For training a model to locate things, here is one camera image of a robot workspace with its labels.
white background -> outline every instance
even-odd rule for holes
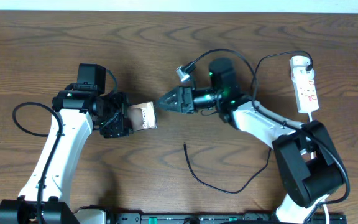
[[[358,13],[358,0],[0,0],[0,9]]]

green light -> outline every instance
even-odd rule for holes
[[[206,99],[206,100],[210,100],[211,98],[212,98],[212,97],[211,97],[210,94],[207,94],[207,95],[204,96],[204,99]]]

power strip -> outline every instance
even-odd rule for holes
[[[290,60],[291,79],[295,89],[298,112],[306,114],[319,108],[314,85],[314,70],[306,71],[308,65],[310,65],[308,57],[294,56]]]

wooden table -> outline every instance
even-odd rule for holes
[[[45,138],[23,133],[12,109],[25,101],[50,105],[74,82],[79,63],[110,68],[118,89],[133,103],[156,100],[180,84],[174,69],[203,52],[226,47],[242,52],[255,66],[264,55],[307,50],[314,59],[323,122],[349,173],[346,202],[329,206],[358,223],[358,15],[237,14],[159,12],[0,11],[0,201],[15,199],[27,182]],[[208,86],[208,63],[198,64],[199,86]],[[306,122],[296,112],[289,78],[290,56],[272,58],[259,71],[259,100],[269,109]],[[236,59],[243,89],[250,73]],[[113,82],[107,77],[106,88]],[[223,124],[218,116],[157,111],[158,128],[126,138],[93,133],[85,144],[71,190],[72,210],[97,204],[145,213],[241,213],[274,210],[285,195],[274,155],[267,169],[238,195],[197,183],[183,154],[188,145],[195,172],[203,180],[236,190],[264,164],[267,147],[253,136]],[[28,107],[19,122],[47,133],[50,115]],[[331,198],[342,196],[344,187]]]

wood grain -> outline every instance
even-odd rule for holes
[[[0,11],[0,201],[17,197],[45,142],[13,125],[13,107],[25,101],[49,105],[76,80],[79,63],[110,68],[118,89],[134,103],[156,100],[179,85],[174,69],[218,47],[242,52],[253,65],[264,55],[288,50],[313,56],[320,101],[313,116],[327,126],[352,185],[349,199],[329,209],[358,223],[358,14]],[[199,63],[199,85],[209,85],[208,62],[221,56],[232,57],[216,54]],[[259,100],[306,121],[296,112],[288,59],[264,62]],[[250,74],[241,63],[236,67],[246,90]],[[107,89],[112,87],[108,78]],[[50,115],[28,108],[20,111],[19,121],[47,133]],[[99,204],[146,213],[236,213],[280,205],[285,191],[274,156],[243,193],[226,195],[192,178],[184,141],[200,178],[229,190],[240,188],[267,157],[260,141],[217,116],[158,111],[155,130],[121,139],[89,137],[76,170],[71,209]],[[342,194],[343,188],[332,198]]]

